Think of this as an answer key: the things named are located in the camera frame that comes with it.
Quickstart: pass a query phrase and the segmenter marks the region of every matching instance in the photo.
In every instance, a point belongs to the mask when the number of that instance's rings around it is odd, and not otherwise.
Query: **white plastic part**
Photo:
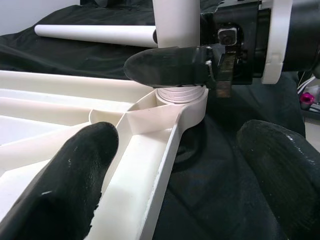
[[[155,42],[155,26],[36,25],[34,31],[41,37],[146,48],[158,47]]]
[[[200,45],[200,0],[153,0],[153,9],[159,48]],[[201,86],[163,88],[157,96],[160,102],[188,103],[203,91]]]
[[[165,104],[186,104],[198,99],[204,94],[206,87],[170,87],[159,88],[156,91],[156,96],[159,101]]]
[[[0,221],[67,139],[106,121],[119,148],[87,239],[152,239],[181,136],[203,119],[208,90],[187,104],[159,104],[155,90],[133,81],[11,71],[0,78],[0,119],[39,127],[27,135],[12,127],[0,145]]]
[[[292,5],[293,0],[272,1],[268,48],[261,79],[263,84],[276,84],[280,78],[286,56]]]

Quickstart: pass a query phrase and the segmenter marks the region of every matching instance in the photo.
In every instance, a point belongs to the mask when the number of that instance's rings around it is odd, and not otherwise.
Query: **black fabric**
[[[217,3],[202,0],[201,9],[213,11]],[[151,0],[123,0],[107,8],[70,6],[39,23],[153,25],[154,17]],[[0,37],[0,69],[125,79],[125,60],[144,49],[38,37],[29,28]],[[234,86],[230,99],[209,94],[204,120],[182,136],[155,240],[286,239],[238,148],[236,132],[258,119],[304,136],[297,80],[297,74],[286,73],[276,85]]]

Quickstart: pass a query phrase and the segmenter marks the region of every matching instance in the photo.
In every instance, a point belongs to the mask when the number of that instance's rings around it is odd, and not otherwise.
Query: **metal gripper mechanism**
[[[154,88],[207,86],[218,98],[232,85],[278,82],[281,72],[320,78],[320,0],[223,0],[202,32],[205,45],[142,51],[125,74]]]

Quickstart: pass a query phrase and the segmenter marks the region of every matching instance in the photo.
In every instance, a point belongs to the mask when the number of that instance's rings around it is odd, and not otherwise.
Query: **white wall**
[[[50,13],[80,0],[0,0],[0,35],[20,32]]]

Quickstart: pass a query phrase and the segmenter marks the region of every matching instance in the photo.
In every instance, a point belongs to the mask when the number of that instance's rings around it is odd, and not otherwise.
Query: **white plastic tray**
[[[86,239],[151,239],[180,138],[207,96],[165,104],[133,81],[0,71],[0,221],[67,139],[105,121],[119,148]]]

